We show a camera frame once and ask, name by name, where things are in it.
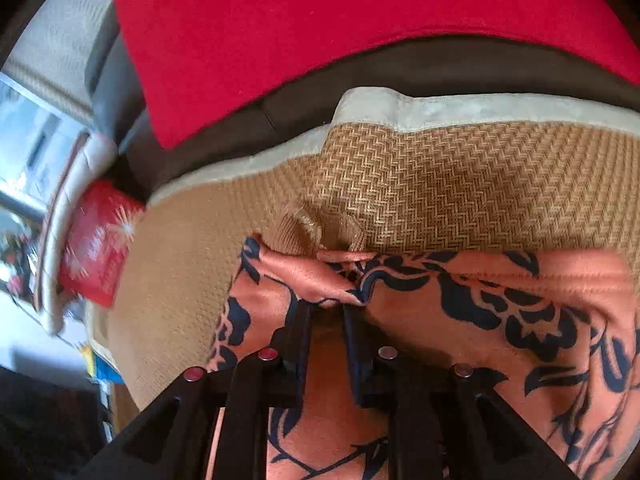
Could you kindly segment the orange black floral garment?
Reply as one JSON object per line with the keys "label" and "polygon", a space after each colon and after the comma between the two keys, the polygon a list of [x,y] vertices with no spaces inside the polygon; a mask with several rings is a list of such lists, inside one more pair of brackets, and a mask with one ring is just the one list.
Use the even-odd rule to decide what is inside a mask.
{"label": "orange black floral garment", "polygon": [[318,309],[299,410],[270,413],[271,479],[383,479],[386,418],[352,400],[338,307],[441,366],[495,370],[498,393],[579,478],[618,471],[637,443],[639,306],[623,257],[605,249],[342,252],[287,212],[251,235],[214,331],[208,368],[264,348],[302,304]]}

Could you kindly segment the red gift box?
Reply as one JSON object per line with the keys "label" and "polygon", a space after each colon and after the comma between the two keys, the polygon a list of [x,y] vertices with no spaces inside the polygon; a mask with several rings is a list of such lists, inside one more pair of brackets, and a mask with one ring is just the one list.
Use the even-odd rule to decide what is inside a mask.
{"label": "red gift box", "polygon": [[101,307],[111,307],[144,213],[142,203],[111,182],[90,185],[72,215],[58,282]]}

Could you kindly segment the woven bamboo sofa mat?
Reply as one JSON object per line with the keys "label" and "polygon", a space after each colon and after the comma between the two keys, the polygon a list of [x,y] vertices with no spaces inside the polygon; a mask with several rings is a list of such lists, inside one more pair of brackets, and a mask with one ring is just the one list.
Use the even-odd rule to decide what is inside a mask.
{"label": "woven bamboo sofa mat", "polygon": [[331,121],[160,186],[110,348],[139,408],[205,362],[243,240],[291,218],[312,247],[606,247],[639,264],[639,115],[548,94],[347,91]]}

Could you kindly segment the silver floor air conditioner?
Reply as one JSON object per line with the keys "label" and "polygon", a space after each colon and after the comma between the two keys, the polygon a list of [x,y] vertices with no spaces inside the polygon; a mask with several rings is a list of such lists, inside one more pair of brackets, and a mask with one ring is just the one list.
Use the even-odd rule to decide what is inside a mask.
{"label": "silver floor air conditioner", "polygon": [[1,205],[40,222],[78,136],[88,128],[1,76]]}

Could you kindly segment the dark brown leather sofa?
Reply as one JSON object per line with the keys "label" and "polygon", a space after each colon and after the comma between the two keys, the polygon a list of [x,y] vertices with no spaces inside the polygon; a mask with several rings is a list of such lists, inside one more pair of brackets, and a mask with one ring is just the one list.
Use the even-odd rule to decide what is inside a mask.
{"label": "dark brown leather sofa", "polygon": [[94,40],[85,82],[96,128],[119,148],[108,175],[138,200],[190,171],[255,155],[327,124],[342,95],[355,87],[388,87],[406,96],[543,93],[639,107],[638,87],[577,56],[496,38],[445,36],[401,41],[334,62],[165,151],[155,139],[113,8]]}

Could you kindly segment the beige dotted curtain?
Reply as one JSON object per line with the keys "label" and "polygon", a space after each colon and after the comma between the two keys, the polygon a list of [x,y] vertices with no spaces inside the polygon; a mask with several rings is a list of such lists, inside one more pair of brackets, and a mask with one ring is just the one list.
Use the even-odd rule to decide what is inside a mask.
{"label": "beige dotted curtain", "polygon": [[112,0],[44,0],[2,67],[38,98],[92,124],[85,70]]}

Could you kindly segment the red knit blanket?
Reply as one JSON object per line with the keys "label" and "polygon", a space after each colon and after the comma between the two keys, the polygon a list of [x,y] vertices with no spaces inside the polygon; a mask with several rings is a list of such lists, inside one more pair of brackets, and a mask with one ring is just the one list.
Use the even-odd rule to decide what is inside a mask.
{"label": "red knit blanket", "polygon": [[605,0],[115,0],[158,143],[346,56],[472,35],[539,44],[628,82],[639,50]]}

